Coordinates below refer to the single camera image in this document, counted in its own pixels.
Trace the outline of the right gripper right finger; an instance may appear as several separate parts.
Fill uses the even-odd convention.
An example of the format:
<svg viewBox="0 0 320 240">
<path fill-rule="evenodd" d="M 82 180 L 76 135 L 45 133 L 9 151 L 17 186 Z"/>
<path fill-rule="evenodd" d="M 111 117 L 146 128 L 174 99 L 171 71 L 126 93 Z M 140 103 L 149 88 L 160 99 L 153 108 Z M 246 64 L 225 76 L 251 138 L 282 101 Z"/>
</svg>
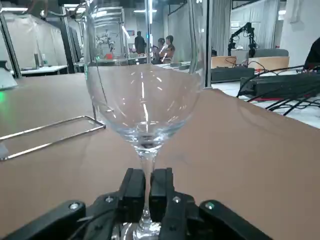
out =
<svg viewBox="0 0 320 240">
<path fill-rule="evenodd" d="M 160 240 L 269 240 L 270 236 L 221 202 L 196 204 L 175 191 L 171 168 L 156 169 L 151 177 L 149 205 L 152 220 L 161 223 Z"/>
</svg>

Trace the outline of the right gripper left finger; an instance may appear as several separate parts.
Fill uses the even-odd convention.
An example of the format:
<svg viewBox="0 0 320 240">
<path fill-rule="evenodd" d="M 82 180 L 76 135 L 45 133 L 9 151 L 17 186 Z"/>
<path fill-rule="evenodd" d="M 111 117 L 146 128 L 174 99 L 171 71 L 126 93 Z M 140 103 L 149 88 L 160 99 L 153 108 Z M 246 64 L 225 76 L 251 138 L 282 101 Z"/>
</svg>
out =
<svg viewBox="0 0 320 240">
<path fill-rule="evenodd" d="M 112 240 L 118 224 L 138 222 L 145 203 L 145 177 L 127 169 L 119 190 L 87 206 L 68 200 L 5 236 L 6 240 Z"/>
</svg>

